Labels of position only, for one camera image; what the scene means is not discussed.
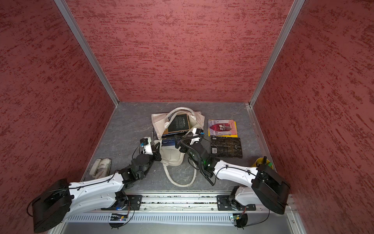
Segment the black gold patterned book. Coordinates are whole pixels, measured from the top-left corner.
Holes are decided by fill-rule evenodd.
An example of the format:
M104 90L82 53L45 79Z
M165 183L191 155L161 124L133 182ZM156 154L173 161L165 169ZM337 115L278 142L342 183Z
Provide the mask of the black gold patterned book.
M241 140L238 137L210 137L211 155L221 158L238 158L243 157Z

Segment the cream canvas tote bag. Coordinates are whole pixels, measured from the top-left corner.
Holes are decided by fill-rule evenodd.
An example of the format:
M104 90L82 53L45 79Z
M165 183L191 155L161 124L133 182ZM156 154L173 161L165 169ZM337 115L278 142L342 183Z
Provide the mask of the cream canvas tote bag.
M167 129L167 127L171 125L172 121L175 120L176 117L181 114L187 114L188 121L192 123L192 126L188 128L188 133L192 132L193 128L204 128L205 117L201 114L201 112L195 112L187 107L178 107L170 111L169 113L152 114L151 117L154 133L157 134L157 136L154 137L154 142L156 144L161 143L162 133ZM161 145L160 154L161 163L163 164L166 176L173 185L186 188L190 187L194 183L196 179L197 170L194 170L191 182L185 185L175 182L168 172L168 166L179 166L183 162L185 154L180 152L179 148L175 148L174 146L172 147Z

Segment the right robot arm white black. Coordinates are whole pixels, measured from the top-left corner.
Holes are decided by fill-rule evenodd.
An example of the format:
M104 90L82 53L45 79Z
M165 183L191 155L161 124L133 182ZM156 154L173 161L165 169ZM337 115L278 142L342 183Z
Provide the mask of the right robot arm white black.
M175 148L192 160L196 169L213 186L216 180L230 180L240 184L234 188L230 204L235 209L259 200L270 211L283 215L291 185L266 164L244 167L209 155L200 143L202 136L176 137Z

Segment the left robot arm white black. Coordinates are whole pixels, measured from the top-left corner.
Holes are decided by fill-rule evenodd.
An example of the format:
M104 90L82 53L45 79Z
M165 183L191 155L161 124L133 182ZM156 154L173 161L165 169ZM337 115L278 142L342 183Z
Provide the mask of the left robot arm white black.
M73 215L93 210L125 210L132 202L124 192L136 181L144 179L160 153L140 154L131 164L113 175L86 182L69 183L60 179L33 199L29 207L34 233L46 232Z

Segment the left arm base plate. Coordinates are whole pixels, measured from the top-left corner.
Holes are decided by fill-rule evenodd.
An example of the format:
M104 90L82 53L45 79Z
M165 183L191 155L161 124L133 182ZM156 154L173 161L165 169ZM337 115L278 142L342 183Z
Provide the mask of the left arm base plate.
M138 211L142 202L142 195L127 195L118 199L111 207L101 208L103 211Z

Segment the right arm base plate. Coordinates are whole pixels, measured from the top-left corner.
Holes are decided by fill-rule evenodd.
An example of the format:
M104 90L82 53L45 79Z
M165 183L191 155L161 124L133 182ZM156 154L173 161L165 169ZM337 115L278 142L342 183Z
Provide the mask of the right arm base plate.
M255 204L241 205L233 196L218 195L216 198L219 211L256 211Z

